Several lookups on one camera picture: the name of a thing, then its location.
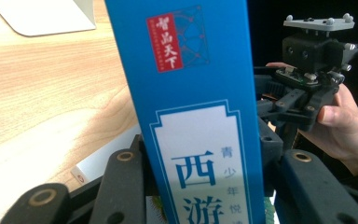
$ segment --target book cover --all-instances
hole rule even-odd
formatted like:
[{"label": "book cover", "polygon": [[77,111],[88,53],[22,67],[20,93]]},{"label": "book cover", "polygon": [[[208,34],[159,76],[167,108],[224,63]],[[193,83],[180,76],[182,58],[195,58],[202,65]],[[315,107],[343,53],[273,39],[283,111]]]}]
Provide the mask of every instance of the book cover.
[{"label": "book cover", "polygon": [[246,1],[106,6],[169,223],[265,223]]}]

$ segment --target hand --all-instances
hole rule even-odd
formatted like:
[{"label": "hand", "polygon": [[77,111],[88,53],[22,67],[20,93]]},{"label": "hand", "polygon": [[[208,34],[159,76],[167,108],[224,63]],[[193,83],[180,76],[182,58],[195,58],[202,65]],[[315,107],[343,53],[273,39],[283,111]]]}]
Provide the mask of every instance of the hand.
[{"label": "hand", "polygon": [[[285,63],[267,66],[286,67]],[[341,84],[333,105],[325,105],[309,132],[301,132],[327,155],[340,160],[353,175],[358,175],[358,106],[349,89]]]}]

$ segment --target finger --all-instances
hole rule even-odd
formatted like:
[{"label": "finger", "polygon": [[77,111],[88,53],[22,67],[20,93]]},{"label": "finger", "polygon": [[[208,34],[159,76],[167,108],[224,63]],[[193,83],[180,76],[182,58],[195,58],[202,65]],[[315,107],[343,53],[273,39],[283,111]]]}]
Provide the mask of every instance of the finger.
[{"label": "finger", "polygon": [[293,67],[287,63],[267,63],[267,67]]},{"label": "finger", "polygon": [[346,108],[325,105],[319,112],[318,121],[328,127],[349,128],[353,124],[353,116],[352,111]]}]

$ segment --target wooden surface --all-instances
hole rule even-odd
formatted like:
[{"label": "wooden surface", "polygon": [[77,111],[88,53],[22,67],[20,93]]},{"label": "wooden surface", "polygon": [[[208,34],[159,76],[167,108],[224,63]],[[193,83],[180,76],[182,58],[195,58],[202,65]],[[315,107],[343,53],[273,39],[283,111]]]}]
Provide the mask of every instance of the wooden surface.
[{"label": "wooden surface", "polygon": [[103,0],[97,29],[26,37],[0,16],[0,218],[28,189],[79,187],[71,168],[137,119]]}]

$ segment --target white label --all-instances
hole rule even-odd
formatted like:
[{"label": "white label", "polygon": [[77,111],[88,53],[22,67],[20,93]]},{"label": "white label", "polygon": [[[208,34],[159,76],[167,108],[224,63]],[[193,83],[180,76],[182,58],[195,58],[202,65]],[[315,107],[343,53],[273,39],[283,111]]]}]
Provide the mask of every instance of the white label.
[{"label": "white label", "polygon": [[179,223],[249,222],[239,118],[226,102],[158,112],[151,128]]}]

